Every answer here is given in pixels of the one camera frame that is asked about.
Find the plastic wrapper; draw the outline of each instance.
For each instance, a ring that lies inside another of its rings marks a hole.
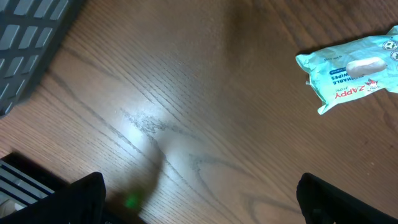
[[[320,114],[383,88],[398,93],[398,26],[386,35],[298,55],[296,61],[323,102]]]

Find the dark gray vent grille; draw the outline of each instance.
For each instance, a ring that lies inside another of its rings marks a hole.
[[[0,117],[18,102],[74,2],[0,0]],[[65,32],[56,36],[59,42]]]

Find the wood grain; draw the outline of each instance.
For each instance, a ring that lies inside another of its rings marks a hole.
[[[319,116],[295,62],[398,21],[397,1],[88,0],[30,101],[16,150],[108,197],[148,186],[148,223],[304,223],[311,172],[398,217],[398,96]]]

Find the black grill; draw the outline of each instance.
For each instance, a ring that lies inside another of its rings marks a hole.
[[[0,0],[0,118],[28,99],[83,0]]]

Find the gray slotted panel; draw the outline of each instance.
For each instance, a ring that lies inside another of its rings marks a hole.
[[[82,2],[0,0],[0,118],[40,79]]]
[[[0,196],[26,207],[54,193],[37,180],[0,161]]]

